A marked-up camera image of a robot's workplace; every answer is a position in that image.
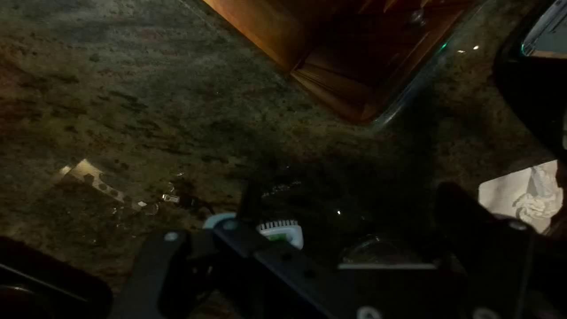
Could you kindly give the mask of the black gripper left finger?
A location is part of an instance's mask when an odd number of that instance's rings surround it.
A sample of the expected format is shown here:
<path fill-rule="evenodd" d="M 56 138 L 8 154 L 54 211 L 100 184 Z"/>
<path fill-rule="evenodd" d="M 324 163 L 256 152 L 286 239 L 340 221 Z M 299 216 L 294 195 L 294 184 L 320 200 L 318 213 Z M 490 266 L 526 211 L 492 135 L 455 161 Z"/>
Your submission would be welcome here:
<path fill-rule="evenodd" d="M 109 287 L 19 241 L 0 239 L 0 319 L 104 319 Z"/>

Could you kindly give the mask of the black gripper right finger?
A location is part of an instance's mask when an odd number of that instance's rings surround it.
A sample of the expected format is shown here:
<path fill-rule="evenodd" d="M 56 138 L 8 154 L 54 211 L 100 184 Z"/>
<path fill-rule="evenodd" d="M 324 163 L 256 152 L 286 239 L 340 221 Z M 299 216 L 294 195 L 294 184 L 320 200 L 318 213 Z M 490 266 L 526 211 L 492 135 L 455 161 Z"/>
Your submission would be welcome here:
<path fill-rule="evenodd" d="M 565 0 L 536 0 L 494 58 L 506 104 L 558 159 L 567 159 L 565 11 Z"/>

